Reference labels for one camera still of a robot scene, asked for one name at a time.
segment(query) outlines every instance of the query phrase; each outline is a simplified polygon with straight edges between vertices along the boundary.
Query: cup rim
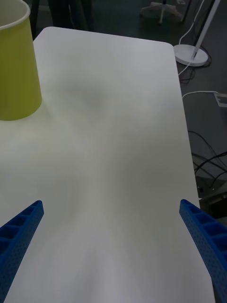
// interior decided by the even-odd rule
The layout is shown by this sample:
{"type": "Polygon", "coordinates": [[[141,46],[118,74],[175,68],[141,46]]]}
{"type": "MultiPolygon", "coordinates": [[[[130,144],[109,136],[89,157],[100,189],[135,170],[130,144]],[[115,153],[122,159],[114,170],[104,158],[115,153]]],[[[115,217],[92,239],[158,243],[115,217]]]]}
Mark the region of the cup rim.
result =
{"type": "Polygon", "coordinates": [[[12,23],[9,23],[9,24],[1,26],[0,30],[6,29],[6,28],[10,28],[10,27],[14,27],[15,25],[18,25],[18,24],[22,23],[25,19],[27,19],[29,17],[29,15],[30,15],[30,7],[27,5],[27,3],[25,3],[22,0],[16,0],[16,1],[19,1],[19,2],[23,3],[24,6],[26,7],[26,13],[25,13],[25,15],[22,18],[20,18],[17,21],[15,21],[15,22],[12,22],[12,23]]]}

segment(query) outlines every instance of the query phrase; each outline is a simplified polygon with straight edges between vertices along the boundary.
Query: white lamp base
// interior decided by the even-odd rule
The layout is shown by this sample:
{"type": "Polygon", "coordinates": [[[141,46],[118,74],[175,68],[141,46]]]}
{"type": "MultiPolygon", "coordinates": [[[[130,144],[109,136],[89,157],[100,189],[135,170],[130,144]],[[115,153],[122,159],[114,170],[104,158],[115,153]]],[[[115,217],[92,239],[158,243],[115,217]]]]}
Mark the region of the white lamp base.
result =
{"type": "Polygon", "coordinates": [[[207,60],[208,55],[202,49],[199,49],[195,58],[192,60],[192,55],[195,47],[192,45],[180,44],[174,46],[174,53],[176,61],[190,66],[203,66],[207,60]]]}

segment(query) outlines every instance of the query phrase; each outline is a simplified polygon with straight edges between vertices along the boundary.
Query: yellow cup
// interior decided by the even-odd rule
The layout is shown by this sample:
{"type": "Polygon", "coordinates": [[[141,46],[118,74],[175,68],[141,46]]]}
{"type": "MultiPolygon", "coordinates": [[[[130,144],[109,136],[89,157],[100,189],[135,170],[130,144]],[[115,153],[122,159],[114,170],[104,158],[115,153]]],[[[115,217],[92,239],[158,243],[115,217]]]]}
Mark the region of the yellow cup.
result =
{"type": "Polygon", "coordinates": [[[22,0],[0,0],[0,120],[29,116],[42,102],[29,14],[22,0]]]}

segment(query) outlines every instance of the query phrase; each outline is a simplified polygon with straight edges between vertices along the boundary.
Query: white table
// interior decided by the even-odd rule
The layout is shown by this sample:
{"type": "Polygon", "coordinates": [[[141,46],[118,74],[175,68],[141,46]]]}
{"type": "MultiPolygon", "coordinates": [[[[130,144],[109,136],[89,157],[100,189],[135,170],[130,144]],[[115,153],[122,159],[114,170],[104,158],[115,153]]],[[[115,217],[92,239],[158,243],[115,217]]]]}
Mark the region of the white table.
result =
{"type": "Polygon", "coordinates": [[[0,222],[45,215],[5,303],[213,303],[180,215],[198,205],[174,51],[47,28],[43,103],[0,122],[0,222]]]}

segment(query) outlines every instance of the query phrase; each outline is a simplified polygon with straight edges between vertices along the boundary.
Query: blue plastic gripper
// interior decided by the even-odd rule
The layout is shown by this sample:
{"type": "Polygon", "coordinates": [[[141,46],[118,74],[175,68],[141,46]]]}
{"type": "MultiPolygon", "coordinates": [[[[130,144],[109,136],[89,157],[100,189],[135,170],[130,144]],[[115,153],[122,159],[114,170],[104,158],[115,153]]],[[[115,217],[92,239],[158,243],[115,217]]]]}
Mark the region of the blue plastic gripper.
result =
{"type": "Polygon", "coordinates": [[[227,303],[227,228],[187,200],[181,200],[180,215],[222,303],[227,303]]]}
{"type": "Polygon", "coordinates": [[[0,303],[6,298],[43,215],[43,203],[36,201],[0,228],[0,303]]]}

